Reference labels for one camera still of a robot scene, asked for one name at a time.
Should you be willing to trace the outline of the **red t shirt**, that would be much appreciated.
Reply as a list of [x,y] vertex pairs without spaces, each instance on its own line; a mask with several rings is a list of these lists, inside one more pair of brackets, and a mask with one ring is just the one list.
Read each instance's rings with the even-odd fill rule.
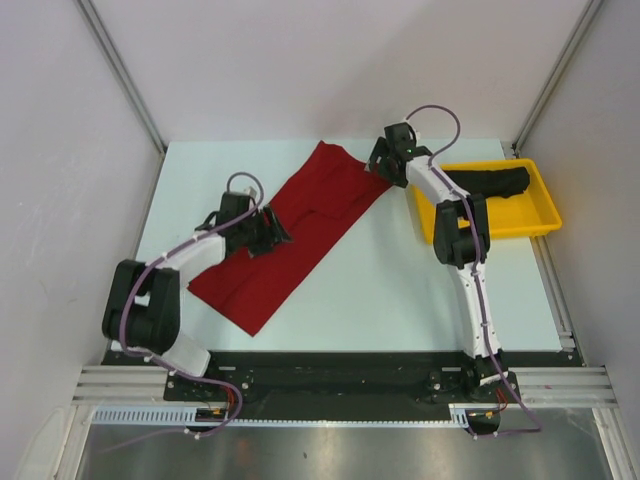
[[192,280],[188,291],[256,335],[390,187],[343,147],[319,142],[269,202],[293,241],[255,258],[242,248]]

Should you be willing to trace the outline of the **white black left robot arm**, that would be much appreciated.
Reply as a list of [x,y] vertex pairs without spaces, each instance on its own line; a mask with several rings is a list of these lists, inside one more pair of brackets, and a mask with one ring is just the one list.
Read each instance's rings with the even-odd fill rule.
[[181,328],[183,290],[241,249],[255,257],[291,241],[270,206],[260,207],[250,193],[226,192],[188,240],[149,263],[126,259],[116,266],[102,333],[123,351],[186,375],[187,389],[210,399],[220,390],[221,376],[208,367],[210,352]]

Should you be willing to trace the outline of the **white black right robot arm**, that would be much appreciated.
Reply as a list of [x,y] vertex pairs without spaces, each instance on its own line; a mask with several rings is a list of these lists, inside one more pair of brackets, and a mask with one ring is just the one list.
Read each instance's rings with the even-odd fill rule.
[[394,186],[413,186],[435,205],[432,245],[451,275],[463,316],[461,388],[473,401],[486,400],[508,375],[487,294],[491,240],[486,199],[456,184],[435,162],[435,154],[418,144],[407,122],[384,128],[365,170]]

